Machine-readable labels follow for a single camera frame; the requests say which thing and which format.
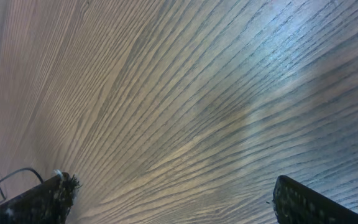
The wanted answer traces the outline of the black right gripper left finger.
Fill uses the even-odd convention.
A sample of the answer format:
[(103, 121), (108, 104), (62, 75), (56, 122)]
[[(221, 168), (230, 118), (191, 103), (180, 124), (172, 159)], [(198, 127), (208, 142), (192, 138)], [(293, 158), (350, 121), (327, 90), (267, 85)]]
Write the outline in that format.
[(0, 224), (65, 224), (80, 188), (66, 172), (0, 205)]

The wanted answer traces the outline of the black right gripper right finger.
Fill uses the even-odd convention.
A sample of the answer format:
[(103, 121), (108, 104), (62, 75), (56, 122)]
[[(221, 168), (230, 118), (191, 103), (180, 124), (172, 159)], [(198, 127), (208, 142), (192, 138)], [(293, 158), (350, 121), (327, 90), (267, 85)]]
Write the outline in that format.
[(278, 176), (272, 202), (279, 224), (358, 224), (358, 213), (286, 175)]

